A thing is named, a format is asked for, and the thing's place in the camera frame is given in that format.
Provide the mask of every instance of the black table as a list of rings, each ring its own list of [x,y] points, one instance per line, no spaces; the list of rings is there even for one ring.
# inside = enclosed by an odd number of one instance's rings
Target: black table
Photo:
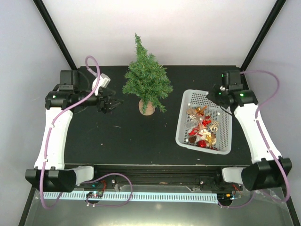
[[[194,151],[175,142],[183,92],[187,89],[208,91],[215,83],[221,84],[222,72],[231,69],[236,67],[167,66],[167,76],[174,88],[169,97],[162,100],[167,112],[156,109],[153,115],[143,116],[138,109],[139,98],[122,94],[127,66],[102,67],[102,72],[111,78],[108,87],[115,90],[116,97],[124,103],[109,114],[88,107],[73,116],[66,139],[65,164],[250,165],[249,147],[235,118],[232,121],[232,149],[228,155]],[[82,72],[81,88],[87,89],[87,79],[91,84],[95,78],[83,66],[79,71]]]

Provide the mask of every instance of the green pine tree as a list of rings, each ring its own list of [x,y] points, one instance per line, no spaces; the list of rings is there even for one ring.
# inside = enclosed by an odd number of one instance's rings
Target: green pine tree
[[[135,34],[137,61],[131,62],[125,78],[127,83],[123,93],[136,94],[143,101],[143,113],[147,103],[152,102],[155,108],[165,112],[166,108],[159,98],[167,98],[173,91],[170,80],[166,76],[166,68],[158,63],[153,54],[147,54],[147,49],[141,44],[140,36]]]

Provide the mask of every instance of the white backdrop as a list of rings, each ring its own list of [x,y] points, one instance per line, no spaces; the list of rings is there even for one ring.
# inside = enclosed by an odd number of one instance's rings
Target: white backdrop
[[[135,32],[163,65],[241,66],[276,0],[44,0],[75,64],[135,60]]]

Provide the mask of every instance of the terracotta pot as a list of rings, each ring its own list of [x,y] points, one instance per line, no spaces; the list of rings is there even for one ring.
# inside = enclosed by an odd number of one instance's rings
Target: terracotta pot
[[[141,114],[143,114],[142,112],[142,107],[143,107],[143,101],[140,100],[139,101],[139,111]],[[149,101],[145,110],[145,113],[143,115],[151,115],[155,112],[155,107],[152,105],[152,102]]]

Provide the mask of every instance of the white plastic basket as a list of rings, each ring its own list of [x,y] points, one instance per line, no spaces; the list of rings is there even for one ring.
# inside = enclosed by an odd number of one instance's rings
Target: white plastic basket
[[[212,154],[228,154],[231,151],[232,140],[231,115],[225,113],[223,110],[221,110],[221,108],[218,105],[207,99],[206,95],[207,92],[201,90],[189,89],[184,92],[175,140],[179,146],[186,147],[188,149]],[[216,144],[213,146],[213,148],[217,148],[217,150],[198,147],[197,144],[191,144],[189,142],[186,142],[186,139],[188,139],[189,134],[188,129],[186,129],[185,127],[185,123],[191,121],[186,111],[189,107],[195,108],[199,106],[207,106],[205,112],[210,114],[212,119],[220,123],[218,131],[214,133],[216,135]]]

